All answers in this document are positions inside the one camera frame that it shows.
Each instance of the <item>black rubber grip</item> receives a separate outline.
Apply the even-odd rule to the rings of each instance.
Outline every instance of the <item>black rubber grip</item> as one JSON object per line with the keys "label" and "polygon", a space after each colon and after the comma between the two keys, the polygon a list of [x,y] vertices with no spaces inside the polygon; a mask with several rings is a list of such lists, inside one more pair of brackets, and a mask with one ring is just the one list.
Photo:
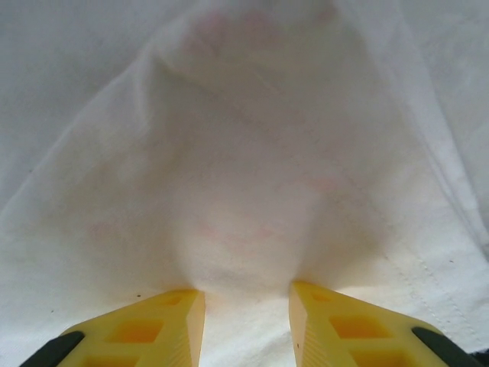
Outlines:
{"label": "black rubber grip", "polygon": [[50,340],[21,367],[57,367],[85,337],[81,331],[73,331]]}
{"label": "black rubber grip", "polygon": [[448,367],[483,367],[446,336],[424,327],[414,327],[411,330]]}

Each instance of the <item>yellow plastic object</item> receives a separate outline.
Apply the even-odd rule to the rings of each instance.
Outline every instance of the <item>yellow plastic object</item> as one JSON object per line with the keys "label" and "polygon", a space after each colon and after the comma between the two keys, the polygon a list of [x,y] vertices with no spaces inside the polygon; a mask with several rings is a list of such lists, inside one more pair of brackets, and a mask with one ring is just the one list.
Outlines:
{"label": "yellow plastic object", "polygon": [[205,309],[202,292],[171,291],[80,323],[58,367],[197,367]]}
{"label": "yellow plastic object", "polygon": [[428,323],[301,281],[289,302],[298,367],[447,366],[411,331]]}

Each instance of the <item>white cloth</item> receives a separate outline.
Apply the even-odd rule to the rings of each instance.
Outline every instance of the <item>white cloth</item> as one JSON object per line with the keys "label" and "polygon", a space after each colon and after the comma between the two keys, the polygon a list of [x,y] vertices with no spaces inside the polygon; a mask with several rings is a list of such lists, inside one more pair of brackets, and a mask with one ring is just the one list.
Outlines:
{"label": "white cloth", "polygon": [[192,286],[201,365],[292,366],[294,278],[489,345],[487,233],[394,2],[54,3],[2,13],[0,365]]}

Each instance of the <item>white fabric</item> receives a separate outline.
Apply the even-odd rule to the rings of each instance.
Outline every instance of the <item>white fabric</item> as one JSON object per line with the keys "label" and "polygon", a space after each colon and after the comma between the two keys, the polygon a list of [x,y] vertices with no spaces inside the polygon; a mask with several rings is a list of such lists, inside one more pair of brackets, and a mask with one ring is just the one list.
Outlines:
{"label": "white fabric", "polygon": [[55,3],[2,11],[0,365],[192,286],[201,365],[292,366],[294,278],[489,345],[487,233],[393,2]]}

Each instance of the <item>white sheet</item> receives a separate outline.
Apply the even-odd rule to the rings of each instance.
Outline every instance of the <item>white sheet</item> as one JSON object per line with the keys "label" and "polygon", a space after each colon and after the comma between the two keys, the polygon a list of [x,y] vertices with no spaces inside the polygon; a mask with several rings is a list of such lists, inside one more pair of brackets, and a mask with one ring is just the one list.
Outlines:
{"label": "white sheet", "polygon": [[0,364],[191,285],[202,365],[293,365],[296,277],[487,347],[487,233],[392,3],[176,3],[2,13]]}

